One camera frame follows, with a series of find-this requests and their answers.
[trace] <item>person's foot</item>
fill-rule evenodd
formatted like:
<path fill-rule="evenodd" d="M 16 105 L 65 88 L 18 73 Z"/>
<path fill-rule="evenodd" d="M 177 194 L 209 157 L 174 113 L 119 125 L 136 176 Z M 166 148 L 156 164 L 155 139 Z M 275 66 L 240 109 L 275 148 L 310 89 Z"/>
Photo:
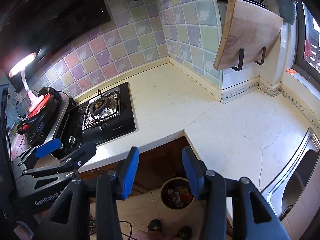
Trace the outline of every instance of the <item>person's foot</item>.
<path fill-rule="evenodd" d="M 148 232 L 150 232 L 150 231 L 162 232 L 162 224 L 159 219 L 153 219 L 150 221 L 150 223 L 148 225 Z"/>
<path fill-rule="evenodd" d="M 192 237 L 192 228 L 189 226 L 182 227 L 176 237 L 181 238 L 182 240 L 190 240 Z"/>

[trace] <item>stove knob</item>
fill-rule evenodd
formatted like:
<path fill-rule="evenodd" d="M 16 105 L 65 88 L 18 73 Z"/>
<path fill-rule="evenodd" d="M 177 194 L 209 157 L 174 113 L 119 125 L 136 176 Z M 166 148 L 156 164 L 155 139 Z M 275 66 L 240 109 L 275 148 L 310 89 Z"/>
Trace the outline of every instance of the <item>stove knob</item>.
<path fill-rule="evenodd" d="M 70 135 L 69 143 L 71 146 L 74 145 L 76 143 L 76 138 L 74 138 L 72 135 Z"/>

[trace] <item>kitchen countertop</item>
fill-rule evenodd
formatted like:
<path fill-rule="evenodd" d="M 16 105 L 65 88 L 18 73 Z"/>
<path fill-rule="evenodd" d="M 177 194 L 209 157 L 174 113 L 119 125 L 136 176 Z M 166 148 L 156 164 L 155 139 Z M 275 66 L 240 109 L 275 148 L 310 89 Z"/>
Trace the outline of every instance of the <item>kitchen countertop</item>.
<path fill-rule="evenodd" d="M 141 153 L 185 135 L 208 169 L 230 179 L 246 176 L 262 190 L 311 126 L 281 94 L 270 97 L 258 89 L 222 104 L 170 63 L 112 87 L 123 82 L 129 82 L 137 130 L 97 147 L 80 172 L 122 160 L 132 146 Z M 230 215 L 230 200 L 227 208 Z"/>

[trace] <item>wooden cutting board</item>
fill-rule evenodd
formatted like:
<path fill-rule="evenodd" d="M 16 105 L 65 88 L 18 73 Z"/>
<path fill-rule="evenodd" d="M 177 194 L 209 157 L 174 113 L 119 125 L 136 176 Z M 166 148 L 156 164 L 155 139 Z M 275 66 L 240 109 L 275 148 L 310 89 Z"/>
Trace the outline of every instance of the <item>wooden cutting board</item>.
<path fill-rule="evenodd" d="M 225 25 L 213 66 L 217 70 L 238 66 L 239 50 L 244 63 L 260 61 L 262 48 L 268 56 L 280 33 L 283 19 L 257 5 L 228 0 Z"/>

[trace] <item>wooden cabinet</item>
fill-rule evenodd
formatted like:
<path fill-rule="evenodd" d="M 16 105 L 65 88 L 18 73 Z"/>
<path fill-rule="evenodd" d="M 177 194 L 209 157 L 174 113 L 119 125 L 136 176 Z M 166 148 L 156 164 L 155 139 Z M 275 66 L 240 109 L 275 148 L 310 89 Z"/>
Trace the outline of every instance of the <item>wooden cabinet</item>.
<path fill-rule="evenodd" d="M 157 188 L 174 177 L 186 178 L 182 164 L 182 149 L 189 146 L 185 137 L 140 154 L 139 165 L 132 187 L 131 195 L 140 195 Z M 80 173 L 82 179 L 94 179 L 114 169 L 117 163 L 112 163 L 98 169 Z"/>

